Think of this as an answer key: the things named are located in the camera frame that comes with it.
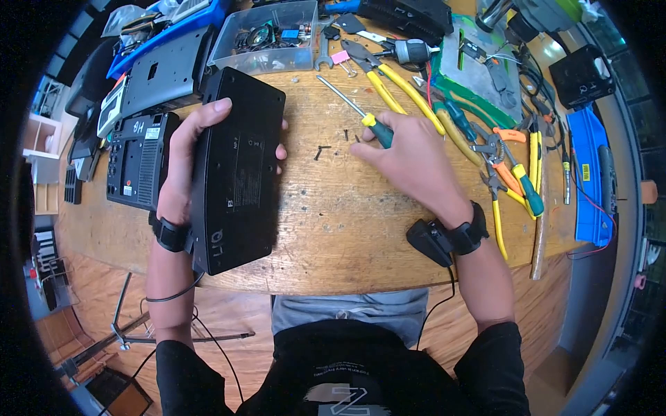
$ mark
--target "wrist-mounted device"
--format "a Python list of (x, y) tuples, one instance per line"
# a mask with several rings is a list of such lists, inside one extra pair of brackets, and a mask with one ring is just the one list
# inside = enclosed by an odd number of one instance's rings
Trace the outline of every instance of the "wrist-mounted device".
[(486, 216), (479, 204), (470, 201), (474, 209), (472, 223), (463, 223), (454, 230), (447, 230), (438, 220), (425, 222), (418, 220), (408, 231), (407, 241), (441, 267), (453, 264), (451, 254), (469, 254), (481, 246), (481, 240), (488, 238)]
[(148, 224), (153, 228), (153, 234), (160, 246), (174, 253), (185, 249), (190, 226), (177, 226), (164, 217), (158, 220), (155, 211), (151, 211), (148, 215)]

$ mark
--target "person's left hand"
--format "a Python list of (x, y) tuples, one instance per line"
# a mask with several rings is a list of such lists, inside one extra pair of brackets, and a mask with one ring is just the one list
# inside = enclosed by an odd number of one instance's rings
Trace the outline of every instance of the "person's left hand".
[[(193, 111), (171, 135), (168, 175), (160, 190), (157, 204), (158, 219), (164, 217), (176, 225), (189, 222), (194, 144), (206, 127), (216, 125), (229, 115), (231, 106), (229, 98), (202, 105)], [(282, 129), (287, 128), (287, 121), (282, 120)], [(275, 149), (275, 157), (279, 160), (287, 157), (287, 151), (282, 144)], [(277, 173), (282, 173), (279, 166)]]

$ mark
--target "black wristband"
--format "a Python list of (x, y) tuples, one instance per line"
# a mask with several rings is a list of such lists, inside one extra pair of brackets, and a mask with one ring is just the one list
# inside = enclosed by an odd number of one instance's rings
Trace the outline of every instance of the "black wristband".
[(177, 226), (164, 217), (158, 220), (155, 211), (151, 211), (149, 214), (148, 223), (153, 227), (153, 234), (157, 238), (157, 242), (164, 249), (174, 253), (185, 249), (189, 226)]
[(446, 230), (444, 234), (454, 247), (454, 253), (459, 256), (473, 252), (481, 246), (481, 240), (490, 237), (486, 229), (486, 215), (483, 208), (474, 201), (470, 202), (474, 209), (472, 223), (465, 222), (458, 228)]

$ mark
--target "hand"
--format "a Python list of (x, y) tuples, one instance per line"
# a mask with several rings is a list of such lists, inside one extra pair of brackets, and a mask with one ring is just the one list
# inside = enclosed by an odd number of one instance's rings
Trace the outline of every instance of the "hand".
[[(218, 124), (229, 115), (231, 106), (229, 98), (203, 105), (173, 132), (169, 143), (168, 174), (157, 204), (158, 219), (164, 217), (176, 225), (189, 222), (194, 144), (206, 127)], [(282, 120), (282, 129), (287, 128), (287, 121)], [(279, 160), (287, 157), (287, 151), (281, 144), (275, 149), (275, 157)], [(277, 174), (282, 173), (279, 166), (276, 171)]]
[[(424, 117), (383, 112), (379, 121), (394, 131), (393, 144), (380, 149), (354, 143), (351, 153), (374, 166), (393, 186), (431, 210), (448, 228), (472, 222), (474, 211), (444, 151), (444, 139)], [(363, 141), (374, 134), (367, 128)]]

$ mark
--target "black t-shirt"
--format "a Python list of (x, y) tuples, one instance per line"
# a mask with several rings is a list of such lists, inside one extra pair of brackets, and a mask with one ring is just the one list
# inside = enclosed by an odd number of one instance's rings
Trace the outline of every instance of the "black t-shirt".
[[(382, 327), (339, 319), (285, 329), (275, 362), (237, 415), (529, 415), (513, 322), (476, 337), (454, 371)], [(157, 346), (165, 415), (233, 415), (224, 378), (177, 341)]]

